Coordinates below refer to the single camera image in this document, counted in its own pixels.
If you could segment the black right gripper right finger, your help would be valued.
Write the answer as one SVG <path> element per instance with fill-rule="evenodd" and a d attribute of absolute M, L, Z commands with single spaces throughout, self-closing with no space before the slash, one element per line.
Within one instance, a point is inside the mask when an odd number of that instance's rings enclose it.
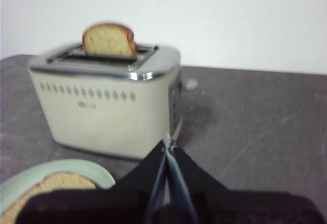
<path fill-rule="evenodd" d="M 168 144 L 176 198 L 197 223 L 325 223 L 315 204 L 278 191 L 232 190 L 203 170 L 176 143 Z"/>

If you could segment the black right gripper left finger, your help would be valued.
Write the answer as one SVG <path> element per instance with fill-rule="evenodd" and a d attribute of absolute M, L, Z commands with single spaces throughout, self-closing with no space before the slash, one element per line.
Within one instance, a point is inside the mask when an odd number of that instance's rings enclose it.
<path fill-rule="evenodd" d="M 55 190 L 28 200 L 16 223 L 145 223 L 162 198 L 166 163 L 160 141 L 109 189 Z"/>

